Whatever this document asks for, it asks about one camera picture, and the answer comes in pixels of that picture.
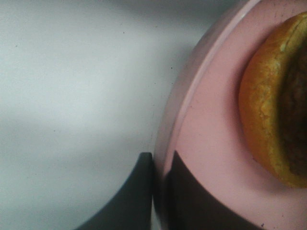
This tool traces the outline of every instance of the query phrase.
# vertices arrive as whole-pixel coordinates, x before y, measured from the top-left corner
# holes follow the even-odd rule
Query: orange crust
[[[289,66],[306,39],[307,12],[278,26],[249,62],[239,92],[243,130],[254,159],[290,187],[307,187],[307,178],[289,170],[277,104]]]

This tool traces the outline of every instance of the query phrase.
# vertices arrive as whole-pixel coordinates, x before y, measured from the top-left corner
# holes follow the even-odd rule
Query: baked good
[[[253,158],[290,187],[307,187],[307,12],[289,18],[250,60],[239,90]]]

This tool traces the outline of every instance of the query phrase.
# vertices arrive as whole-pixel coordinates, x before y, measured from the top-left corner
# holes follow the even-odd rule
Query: pink plate
[[[250,0],[200,40],[168,100],[154,160],[161,188],[174,150],[220,202],[268,230],[307,229],[307,189],[283,186],[249,153],[238,114],[242,72],[274,27],[306,0]]]

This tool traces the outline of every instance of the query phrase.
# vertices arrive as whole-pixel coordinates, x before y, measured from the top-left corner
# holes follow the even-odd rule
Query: white surface
[[[236,1],[2,0],[0,228],[72,229],[98,211],[153,151],[189,53]]]

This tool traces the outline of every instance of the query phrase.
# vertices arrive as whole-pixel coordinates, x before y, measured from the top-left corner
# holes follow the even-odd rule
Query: bread roll
[[[259,47],[244,72],[239,90],[240,117],[253,158],[290,187],[307,187],[307,175],[290,170],[281,134],[279,100],[289,69],[306,41],[304,12],[278,26]]]

